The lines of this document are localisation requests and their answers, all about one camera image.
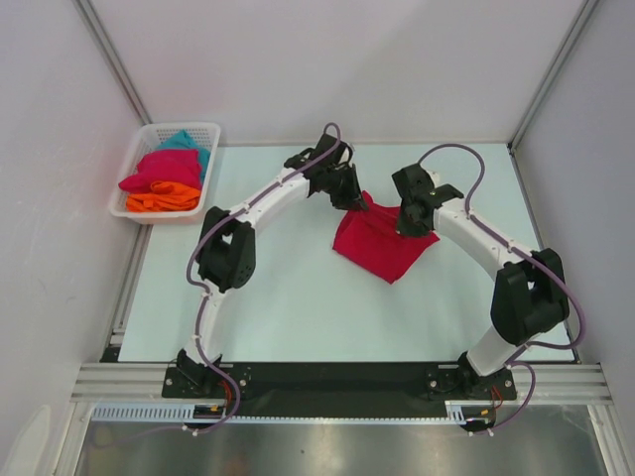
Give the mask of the crimson red t shirt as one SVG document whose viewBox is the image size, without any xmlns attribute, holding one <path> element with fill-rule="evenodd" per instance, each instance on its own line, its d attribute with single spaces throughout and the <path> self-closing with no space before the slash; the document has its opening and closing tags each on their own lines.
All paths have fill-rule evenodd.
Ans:
<svg viewBox="0 0 635 476">
<path fill-rule="evenodd" d="M 423 237 L 401 235 L 397 231 L 398 207 L 376 203 L 366 190 L 362 191 L 362 197 L 368 208 L 345 213 L 336 229 L 332 249 L 388 284 L 394 284 L 440 238 L 434 232 Z"/>
</svg>

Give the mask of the white plastic laundry basket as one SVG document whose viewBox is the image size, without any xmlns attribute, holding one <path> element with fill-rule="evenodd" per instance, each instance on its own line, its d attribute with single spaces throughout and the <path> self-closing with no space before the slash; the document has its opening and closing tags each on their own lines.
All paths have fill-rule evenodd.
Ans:
<svg viewBox="0 0 635 476">
<path fill-rule="evenodd" d="M 110 213 L 144 225 L 201 221 L 220 132 L 210 122 L 139 129 L 111 194 Z"/>
</svg>

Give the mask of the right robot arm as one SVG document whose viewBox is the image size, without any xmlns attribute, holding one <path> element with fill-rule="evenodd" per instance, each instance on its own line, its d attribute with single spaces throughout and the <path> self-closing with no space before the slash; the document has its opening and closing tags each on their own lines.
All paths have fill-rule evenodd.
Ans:
<svg viewBox="0 0 635 476">
<path fill-rule="evenodd" d="M 490 327 L 457 359 L 457 384 L 470 398 L 480 398 L 510 359 L 530 341 L 570 316 L 558 253 L 518 248 L 513 240 L 473 213 L 455 187 L 419 178 L 397 184 L 401 198 L 397 230 L 403 236 L 432 232 L 455 243 L 493 280 Z"/>
</svg>

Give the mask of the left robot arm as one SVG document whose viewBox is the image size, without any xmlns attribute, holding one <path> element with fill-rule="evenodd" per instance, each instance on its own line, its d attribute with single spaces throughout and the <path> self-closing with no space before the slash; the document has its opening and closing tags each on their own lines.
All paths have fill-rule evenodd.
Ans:
<svg viewBox="0 0 635 476">
<path fill-rule="evenodd" d="M 220 305 L 229 292 L 244 287 L 256 270 L 256 238 L 285 209 L 315 193 L 328 195 L 333 208 L 367 208 L 359 186 L 353 148 L 323 132 L 317 144 L 288 158 L 279 173 L 239 204 L 217 206 L 205 214 L 198 243 L 186 270 L 189 284 L 201 289 L 192 336 L 176 357 L 178 376 L 197 396 L 212 394 L 229 377 L 221 356 L 211 353 Z"/>
</svg>

